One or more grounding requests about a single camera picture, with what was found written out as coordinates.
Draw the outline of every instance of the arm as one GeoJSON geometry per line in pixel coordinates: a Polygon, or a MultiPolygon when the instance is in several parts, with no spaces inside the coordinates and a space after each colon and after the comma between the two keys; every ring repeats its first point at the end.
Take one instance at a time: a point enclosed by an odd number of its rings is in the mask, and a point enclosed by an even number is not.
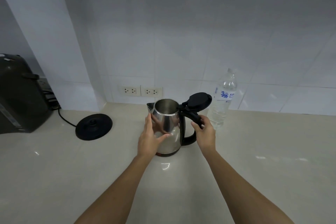
{"type": "Polygon", "coordinates": [[[158,146],[168,136],[169,134],[160,138],[154,137],[152,119],[148,115],[145,128],[139,137],[137,156],[115,182],[86,209],[75,224],[126,223],[140,179],[158,146]]]}
{"type": "Polygon", "coordinates": [[[191,123],[197,143],[207,160],[235,224],[294,224],[275,204],[241,177],[216,151],[215,133],[208,117],[204,128],[191,123]]]}

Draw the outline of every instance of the water bottle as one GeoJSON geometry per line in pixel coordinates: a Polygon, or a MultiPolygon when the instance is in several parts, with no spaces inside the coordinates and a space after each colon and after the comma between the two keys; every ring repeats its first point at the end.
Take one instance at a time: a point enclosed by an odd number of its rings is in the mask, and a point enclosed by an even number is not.
{"type": "Polygon", "coordinates": [[[236,93],[236,89],[237,80],[232,69],[229,68],[216,86],[215,94],[208,111],[208,118],[215,130],[223,125],[226,112],[236,93]]]}

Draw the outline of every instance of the electric kettle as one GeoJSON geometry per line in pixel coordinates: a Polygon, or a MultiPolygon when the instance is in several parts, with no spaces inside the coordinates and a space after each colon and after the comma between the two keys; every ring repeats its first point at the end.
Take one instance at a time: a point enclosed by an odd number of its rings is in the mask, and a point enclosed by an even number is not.
{"type": "Polygon", "coordinates": [[[202,127],[201,117],[197,112],[207,108],[212,101],[212,97],[204,92],[193,94],[189,100],[179,104],[173,99],[159,99],[155,103],[147,103],[147,108],[152,116],[153,131],[155,137],[164,134],[171,134],[159,146],[156,155],[171,156],[175,154],[181,146],[190,145],[196,141],[196,132],[189,137],[185,137],[186,119],[202,127]]]}

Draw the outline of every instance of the kettle spout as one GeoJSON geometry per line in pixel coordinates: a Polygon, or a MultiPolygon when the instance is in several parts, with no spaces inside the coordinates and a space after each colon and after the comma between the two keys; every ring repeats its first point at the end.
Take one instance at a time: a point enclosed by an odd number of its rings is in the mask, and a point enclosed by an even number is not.
{"type": "Polygon", "coordinates": [[[148,112],[151,112],[154,108],[154,104],[155,103],[147,103],[147,109],[148,109],[148,112]]]}

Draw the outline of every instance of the kettle lid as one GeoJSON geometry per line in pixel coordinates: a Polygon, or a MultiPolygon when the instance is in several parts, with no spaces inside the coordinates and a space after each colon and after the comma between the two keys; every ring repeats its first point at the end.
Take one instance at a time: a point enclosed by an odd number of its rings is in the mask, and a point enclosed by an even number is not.
{"type": "Polygon", "coordinates": [[[178,109],[186,109],[192,112],[199,112],[207,108],[212,102],[211,95],[199,92],[191,95],[188,101],[179,105],[178,109]]]}

